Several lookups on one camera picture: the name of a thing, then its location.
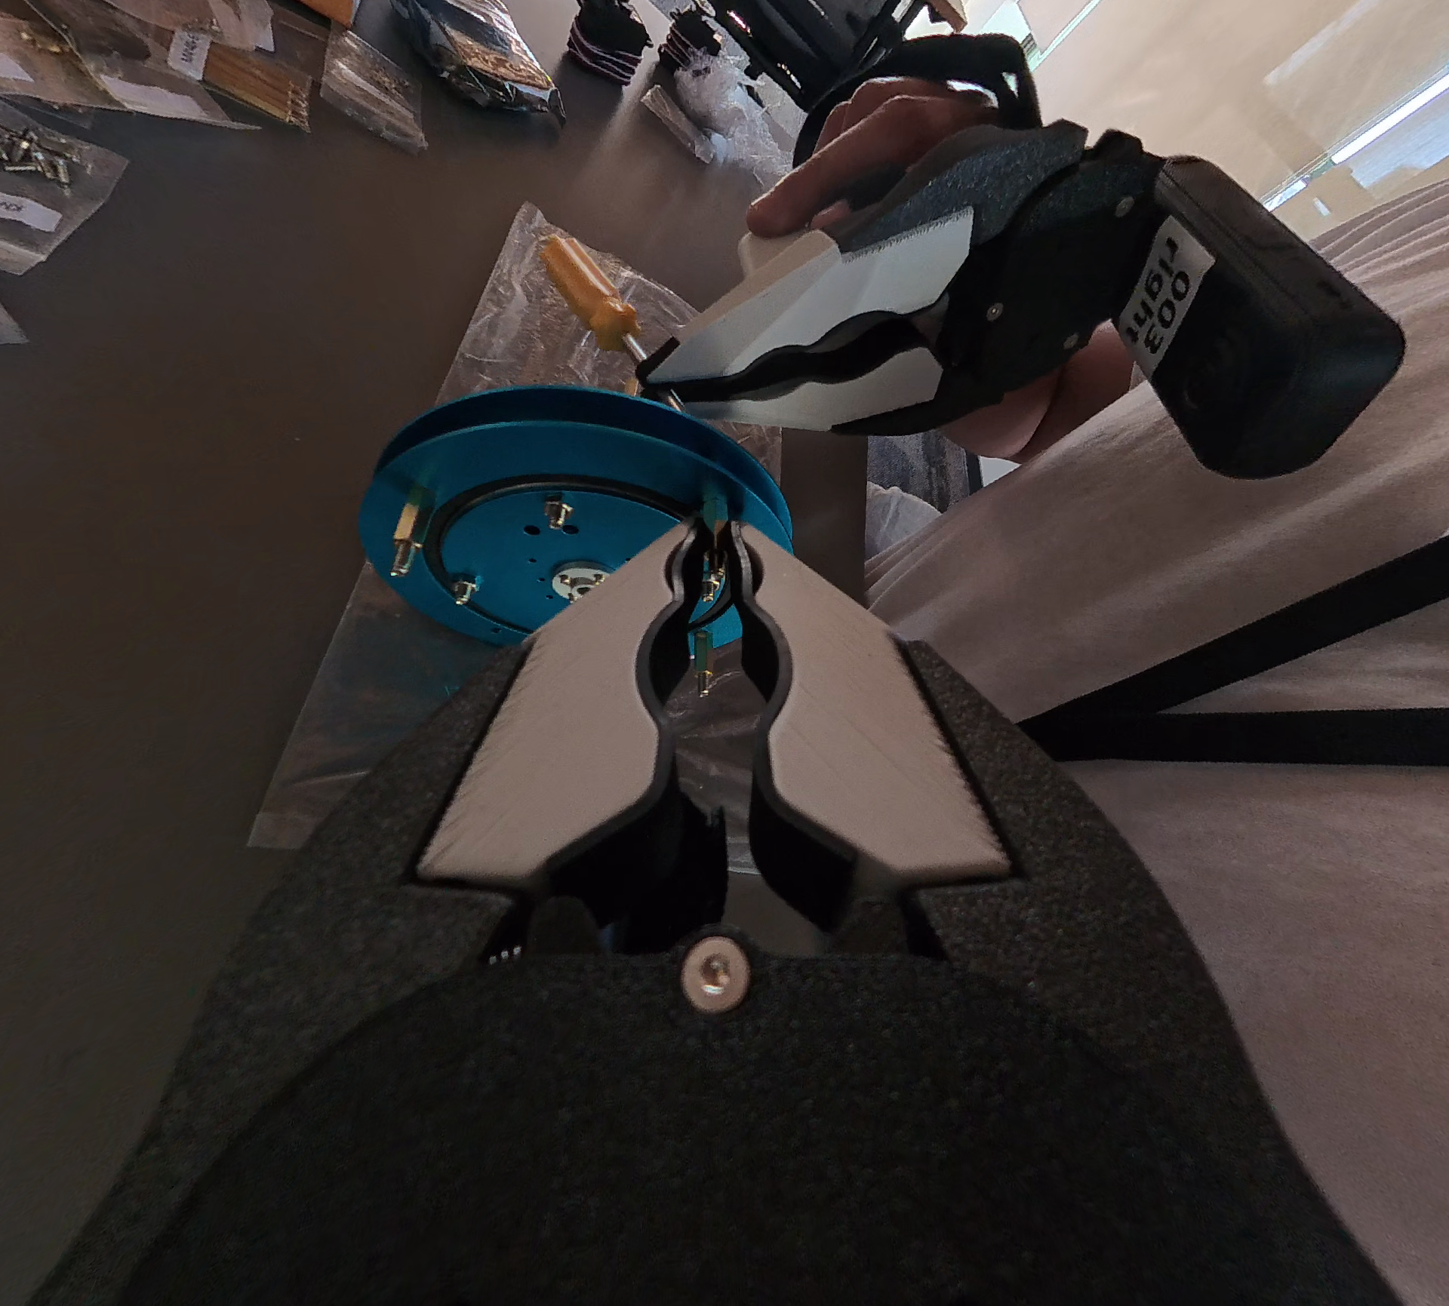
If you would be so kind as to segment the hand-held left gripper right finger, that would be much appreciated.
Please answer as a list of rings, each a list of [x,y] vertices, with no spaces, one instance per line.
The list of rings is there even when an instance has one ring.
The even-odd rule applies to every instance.
[[[765,702],[751,849],[767,883],[1007,878],[891,630],[756,528],[729,533],[744,666]]]

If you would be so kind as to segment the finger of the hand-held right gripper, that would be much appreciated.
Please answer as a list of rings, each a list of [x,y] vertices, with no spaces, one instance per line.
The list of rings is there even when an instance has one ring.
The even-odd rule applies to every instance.
[[[763,266],[638,367],[649,388],[728,381],[767,356],[819,343],[842,324],[912,316],[939,300],[968,257],[973,209],[842,252],[823,230],[785,241]]]
[[[930,402],[945,370],[914,322],[864,316],[778,347],[733,376],[686,381],[686,413],[715,424],[839,429]]]

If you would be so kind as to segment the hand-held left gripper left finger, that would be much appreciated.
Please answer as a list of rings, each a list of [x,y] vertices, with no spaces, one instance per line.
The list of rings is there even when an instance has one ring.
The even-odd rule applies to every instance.
[[[681,856],[667,702],[690,668],[704,537],[681,523],[539,628],[419,880],[654,890]]]

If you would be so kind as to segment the orange handled screwdriver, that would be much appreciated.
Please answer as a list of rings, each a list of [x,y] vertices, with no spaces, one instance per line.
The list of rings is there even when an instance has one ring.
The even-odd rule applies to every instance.
[[[643,349],[638,313],[620,297],[591,254],[575,239],[552,234],[537,245],[537,255],[552,289],[584,325],[595,347],[633,361],[629,395],[683,413],[674,392],[650,388],[643,381],[641,367],[650,354]]]

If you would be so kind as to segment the blue metal turntable disc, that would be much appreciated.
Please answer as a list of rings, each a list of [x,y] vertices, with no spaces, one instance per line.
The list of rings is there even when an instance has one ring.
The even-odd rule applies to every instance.
[[[432,515],[408,575],[390,580],[392,528],[414,485],[432,494]],[[403,428],[372,469],[356,532],[408,609],[509,646],[699,519],[710,492],[728,499],[729,521],[792,553],[780,487],[719,429],[616,392],[514,386]]]

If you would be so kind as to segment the person's right forearm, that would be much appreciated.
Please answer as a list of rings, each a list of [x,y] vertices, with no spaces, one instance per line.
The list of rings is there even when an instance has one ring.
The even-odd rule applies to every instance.
[[[939,435],[993,462],[1022,465],[1113,406],[1135,372],[1111,324],[1101,324],[1067,363],[1004,399],[939,428]]]

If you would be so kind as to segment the person's right hand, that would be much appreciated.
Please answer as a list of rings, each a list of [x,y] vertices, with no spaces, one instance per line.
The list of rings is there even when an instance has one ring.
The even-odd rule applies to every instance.
[[[905,171],[939,142],[998,121],[975,89],[923,80],[873,80],[824,119],[812,155],[747,211],[747,232],[781,239],[833,225],[857,207],[855,193],[885,171]]]

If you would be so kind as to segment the clear plastic bag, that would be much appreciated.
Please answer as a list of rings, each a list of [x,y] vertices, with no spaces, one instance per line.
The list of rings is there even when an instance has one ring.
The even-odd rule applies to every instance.
[[[433,410],[537,385],[627,395],[633,361],[600,352],[548,282],[537,245],[552,234],[563,236],[534,207],[516,212]],[[295,851],[383,754],[502,648],[408,609],[365,559],[249,846]]]

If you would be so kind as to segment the black servo motor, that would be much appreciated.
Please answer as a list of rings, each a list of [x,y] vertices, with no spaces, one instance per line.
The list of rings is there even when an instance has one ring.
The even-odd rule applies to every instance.
[[[649,29],[631,0],[575,0],[566,53],[573,65],[616,89],[627,89],[645,53]]]

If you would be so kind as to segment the black wrapped bundle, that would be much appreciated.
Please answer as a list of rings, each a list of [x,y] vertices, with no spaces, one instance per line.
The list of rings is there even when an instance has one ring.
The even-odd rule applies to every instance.
[[[482,110],[566,123],[548,72],[500,0],[389,0],[425,65]]]

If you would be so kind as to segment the pile of small screw bags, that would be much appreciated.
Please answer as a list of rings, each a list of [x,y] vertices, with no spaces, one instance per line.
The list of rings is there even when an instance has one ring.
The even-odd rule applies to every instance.
[[[1,94],[8,277],[48,261],[125,169],[30,110],[229,132],[270,121],[304,135],[320,101],[407,155],[426,146],[419,85],[353,22],[299,0],[3,0]]]

